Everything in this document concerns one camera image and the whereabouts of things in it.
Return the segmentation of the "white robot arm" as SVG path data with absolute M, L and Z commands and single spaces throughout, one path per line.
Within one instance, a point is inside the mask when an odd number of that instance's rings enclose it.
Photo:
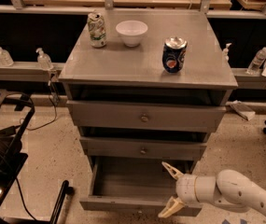
M 266 216 L 266 190 L 237 171 L 226 169 L 217 176 L 189 175 L 165 161 L 161 164 L 176 180 L 176 196 L 169 199 L 158 217 L 170 217 L 195 203 L 209 203 L 232 212 L 252 208 Z

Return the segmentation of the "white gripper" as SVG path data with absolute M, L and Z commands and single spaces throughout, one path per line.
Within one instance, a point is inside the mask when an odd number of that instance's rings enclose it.
M 176 194 L 178 198 L 171 197 L 165 207 L 158 213 L 159 218 L 167 218 L 181 210 L 185 203 L 196 203 L 195 194 L 196 175 L 181 173 L 168 162 L 163 161 L 162 166 L 168 171 L 170 176 L 176 180 Z

